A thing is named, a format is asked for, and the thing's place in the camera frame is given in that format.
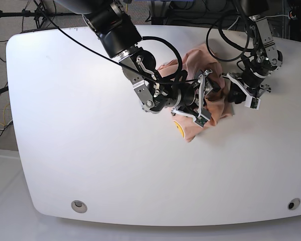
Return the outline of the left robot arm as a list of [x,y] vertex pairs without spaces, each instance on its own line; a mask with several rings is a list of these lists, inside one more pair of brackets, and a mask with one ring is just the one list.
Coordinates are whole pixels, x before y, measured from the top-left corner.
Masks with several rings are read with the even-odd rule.
[[[270,30],[269,22],[263,15],[269,9],[267,1],[234,1],[234,9],[225,12],[214,22],[220,37],[240,54],[224,62],[243,63],[240,73],[227,73],[230,80],[228,101],[230,103],[245,103],[246,107],[258,109],[261,96],[271,92],[271,87],[263,84],[266,77],[282,66],[283,55],[277,49]],[[231,41],[222,30],[226,17],[238,16],[244,21],[246,33],[245,46],[241,47]]]

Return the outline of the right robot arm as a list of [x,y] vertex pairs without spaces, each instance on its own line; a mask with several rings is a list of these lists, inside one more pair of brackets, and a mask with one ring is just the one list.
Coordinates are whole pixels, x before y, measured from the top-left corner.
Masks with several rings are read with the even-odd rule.
[[[204,97],[214,89],[205,70],[188,80],[182,58],[168,41],[152,36],[142,37],[123,9],[120,1],[59,1],[63,7],[81,15],[86,25],[96,34],[110,58],[119,58],[125,77],[132,83],[141,107],[146,112],[159,113],[172,108],[172,114],[190,117],[203,126],[211,119],[204,107]],[[152,53],[138,47],[141,41],[153,40],[166,45],[177,59],[177,69],[167,76],[156,70]]]

